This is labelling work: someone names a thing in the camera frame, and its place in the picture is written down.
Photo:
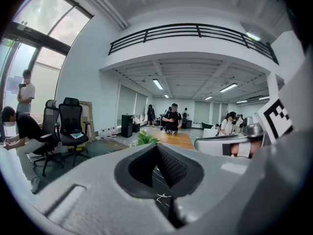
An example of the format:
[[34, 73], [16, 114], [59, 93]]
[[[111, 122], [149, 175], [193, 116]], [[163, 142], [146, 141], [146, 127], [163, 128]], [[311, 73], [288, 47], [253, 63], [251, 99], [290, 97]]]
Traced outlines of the tall black cabinet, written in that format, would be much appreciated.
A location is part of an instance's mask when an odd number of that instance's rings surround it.
[[122, 115], [121, 135], [125, 138], [131, 137], [133, 134], [133, 115]]

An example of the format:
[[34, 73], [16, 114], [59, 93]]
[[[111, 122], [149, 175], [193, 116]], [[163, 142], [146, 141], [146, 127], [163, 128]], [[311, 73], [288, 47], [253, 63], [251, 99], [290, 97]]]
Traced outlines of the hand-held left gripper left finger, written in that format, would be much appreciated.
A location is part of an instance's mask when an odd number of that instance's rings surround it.
[[156, 193], [133, 197], [116, 181], [114, 171], [136, 189], [147, 189], [128, 171], [128, 159], [153, 149], [142, 145], [98, 156], [79, 164], [38, 195], [32, 221], [48, 235], [167, 235], [175, 227], [156, 205]]

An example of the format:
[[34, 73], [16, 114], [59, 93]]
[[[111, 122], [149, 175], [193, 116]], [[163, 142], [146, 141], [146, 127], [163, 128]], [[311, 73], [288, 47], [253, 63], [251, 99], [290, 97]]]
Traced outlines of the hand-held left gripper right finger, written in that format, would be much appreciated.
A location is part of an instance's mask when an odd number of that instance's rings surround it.
[[158, 235], [299, 235], [313, 207], [313, 130], [292, 132], [252, 159], [160, 144], [184, 163], [172, 189], [173, 225]]

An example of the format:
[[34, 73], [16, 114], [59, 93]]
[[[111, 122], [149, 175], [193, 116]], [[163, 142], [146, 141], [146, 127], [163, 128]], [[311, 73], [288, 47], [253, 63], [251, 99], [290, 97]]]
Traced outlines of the large black-framed window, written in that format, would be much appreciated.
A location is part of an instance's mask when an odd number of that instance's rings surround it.
[[[55, 98], [69, 50], [91, 19], [74, 0], [25, 0], [0, 42], [0, 110], [17, 109], [22, 73], [29, 69], [35, 86], [30, 115], [42, 123], [45, 103]], [[33, 34], [18, 30], [18, 24], [34, 29]]]

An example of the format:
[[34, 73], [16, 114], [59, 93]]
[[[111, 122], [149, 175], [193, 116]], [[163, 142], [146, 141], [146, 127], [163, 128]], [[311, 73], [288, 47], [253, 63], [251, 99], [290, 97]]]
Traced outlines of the wooden floor platform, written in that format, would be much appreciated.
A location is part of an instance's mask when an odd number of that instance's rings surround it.
[[128, 145], [118, 142], [116, 139], [108, 139], [108, 140], [100, 140], [101, 143], [105, 146], [105, 148], [110, 151], [119, 151], [129, 148]]

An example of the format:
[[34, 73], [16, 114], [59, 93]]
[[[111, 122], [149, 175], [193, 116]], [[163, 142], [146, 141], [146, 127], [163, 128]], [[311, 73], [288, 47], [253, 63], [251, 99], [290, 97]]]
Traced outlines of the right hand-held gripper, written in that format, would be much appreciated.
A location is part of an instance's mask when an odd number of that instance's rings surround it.
[[[313, 47], [289, 82], [263, 108], [257, 117], [262, 135], [270, 144], [277, 142], [291, 149], [292, 154], [307, 152], [313, 157]], [[197, 151], [214, 156], [231, 156], [231, 146], [248, 141], [239, 135], [196, 139]]]

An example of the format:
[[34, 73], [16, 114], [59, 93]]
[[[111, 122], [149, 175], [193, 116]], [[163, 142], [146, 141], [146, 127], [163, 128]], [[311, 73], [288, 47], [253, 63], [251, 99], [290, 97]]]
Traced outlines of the black balcony railing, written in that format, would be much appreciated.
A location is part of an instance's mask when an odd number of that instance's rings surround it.
[[228, 41], [256, 51], [279, 64], [270, 43], [264, 44], [248, 34], [230, 28], [204, 23], [173, 23], [140, 30], [111, 42], [108, 54], [147, 41], [173, 37], [199, 37]]

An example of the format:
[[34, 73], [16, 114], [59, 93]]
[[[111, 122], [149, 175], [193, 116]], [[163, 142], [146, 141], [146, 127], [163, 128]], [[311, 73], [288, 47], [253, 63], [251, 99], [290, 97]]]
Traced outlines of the wooden frame panel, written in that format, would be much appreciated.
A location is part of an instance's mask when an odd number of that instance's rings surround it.
[[89, 138], [89, 142], [93, 142], [96, 140], [96, 134], [93, 125], [92, 103], [87, 101], [79, 101], [79, 103], [83, 108], [81, 120], [82, 127], [83, 129], [86, 127], [84, 121], [88, 121], [90, 123], [90, 125], [88, 125], [86, 134]]

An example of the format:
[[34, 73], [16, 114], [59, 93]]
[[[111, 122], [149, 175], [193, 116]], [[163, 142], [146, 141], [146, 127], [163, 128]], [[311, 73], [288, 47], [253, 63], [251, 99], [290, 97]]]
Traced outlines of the green potted plant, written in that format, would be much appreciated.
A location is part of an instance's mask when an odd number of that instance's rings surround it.
[[158, 143], [158, 142], [160, 142], [159, 139], [154, 138], [151, 135], [148, 135], [145, 131], [141, 131], [138, 133], [136, 145], [139, 146], [139, 145]]

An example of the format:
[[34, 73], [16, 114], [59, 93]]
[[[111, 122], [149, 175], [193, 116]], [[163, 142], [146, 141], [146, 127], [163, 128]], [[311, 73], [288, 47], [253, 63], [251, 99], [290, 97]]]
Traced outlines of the exit sign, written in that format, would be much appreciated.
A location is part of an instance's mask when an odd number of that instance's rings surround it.
[[29, 28], [29, 27], [22, 25], [22, 24], [18, 24], [17, 29], [24, 32], [24, 33], [27, 33], [29, 35], [32, 35], [34, 32], [34, 29]]

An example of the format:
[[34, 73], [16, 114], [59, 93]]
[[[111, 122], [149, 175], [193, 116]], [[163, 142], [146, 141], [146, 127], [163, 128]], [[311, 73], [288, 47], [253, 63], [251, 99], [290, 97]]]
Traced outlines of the black mesh office chair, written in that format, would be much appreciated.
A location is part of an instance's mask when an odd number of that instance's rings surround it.
[[[63, 146], [73, 147], [73, 151], [65, 156], [73, 156], [72, 167], [75, 167], [77, 156], [89, 159], [89, 156], [83, 154], [84, 151], [88, 153], [86, 148], [82, 148], [81, 151], [77, 151], [79, 145], [83, 145], [89, 141], [86, 131], [90, 123], [88, 121], [84, 121], [86, 127], [83, 130], [81, 125], [82, 111], [83, 108], [80, 105], [79, 100], [76, 98], [65, 97], [63, 103], [59, 105], [61, 127], [59, 127], [58, 138]], [[79, 132], [82, 132], [84, 136], [78, 139], [74, 139], [70, 136], [70, 134]]]
[[54, 162], [64, 168], [62, 161], [64, 160], [61, 153], [55, 153], [55, 148], [59, 144], [59, 127], [60, 124], [57, 122], [59, 116], [59, 109], [56, 107], [56, 100], [50, 99], [45, 103], [44, 117], [42, 123], [43, 136], [41, 139], [44, 141], [44, 146], [35, 150], [33, 153], [41, 155], [41, 158], [34, 160], [34, 166], [37, 166], [37, 162], [44, 161], [42, 170], [42, 176], [46, 176], [45, 170], [48, 162]]

